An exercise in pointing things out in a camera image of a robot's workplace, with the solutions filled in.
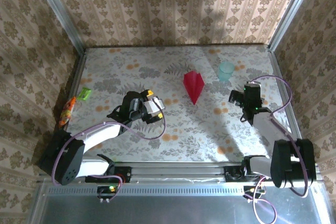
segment red paper crystal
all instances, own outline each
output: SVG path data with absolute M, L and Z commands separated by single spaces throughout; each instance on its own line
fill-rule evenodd
M 183 84 L 191 98 L 191 101 L 195 105 L 204 87 L 204 81 L 201 74 L 196 73 L 195 71 L 186 73 L 184 75 Z

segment patterned wallpaper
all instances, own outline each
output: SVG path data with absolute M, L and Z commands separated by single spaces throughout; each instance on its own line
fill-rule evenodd
M 336 0 L 305 0 L 276 56 L 336 209 Z
M 62 0 L 86 47 L 267 43 L 290 0 Z
M 0 223 L 24 223 L 76 55 L 46 0 L 0 3 Z

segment table surface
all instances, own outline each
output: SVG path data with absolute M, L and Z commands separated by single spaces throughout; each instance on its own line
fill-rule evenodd
M 167 123 L 158 140 L 141 140 L 126 132 L 96 145 L 88 155 L 102 153 L 116 162 L 240 162 L 245 155 L 272 150 L 256 129 L 239 121 L 241 109 L 228 103 L 232 89 L 241 91 L 246 81 L 273 73 L 266 45 L 95 48 L 86 56 L 78 94 L 83 87 L 92 93 L 86 101 L 76 102 L 68 132 L 101 122 L 128 91 L 145 89 L 163 99 Z M 225 60 L 235 65 L 235 71 L 229 81 L 219 82 L 218 65 Z M 191 70 L 205 82 L 196 105 L 183 85 L 184 74 Z M 280 107 L 276 81 L 260 82 L 264 106 Z M 275 116 L 289 129 L 284 111 Z M 161 121 L 147 125 L 138 120 L 132 127 L 146 137 L 163 130 Z

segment floral wallpaper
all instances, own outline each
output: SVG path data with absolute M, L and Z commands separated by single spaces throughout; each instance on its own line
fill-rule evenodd
M 336 0 L 304 0 L 275 53 L 336 209 Z
M 61 0 L 86 47 L 264 43 L 290 0 Z
M 46 0 L 0 3 L 0 223 L 25 223 L 76 54 Z
M 94 146 L 88 155 L 105 154 L 121 162 L 241 162 L 244 155 L 267 155 L 273 146 L 248 123 L 240 122 L 241 108 L 228 102 L 232 89 L 272 74 L 266 45 L 91 48 L 78 92 L 92 90 L 86 101 L 77 101 L 68 125 L 75 134 L 106 120 L 128 91 L 151 89 L 166 106 L 167 129 L 157 140 L 146 141 L 126 132 Z M 219 82 L 219 64 L 235 65 L 233 76 Z M 184 74 L 196 70 L 205 86 L 193 105 L 183 85 Z M 274 79 L 261 80 L 264 105 L 272 110 L 282 100 Z M 288 126 L 285 112 L 277 119 Z M 158 136 L 162 121 L 138 120 L 132 128 L 146 137 Z

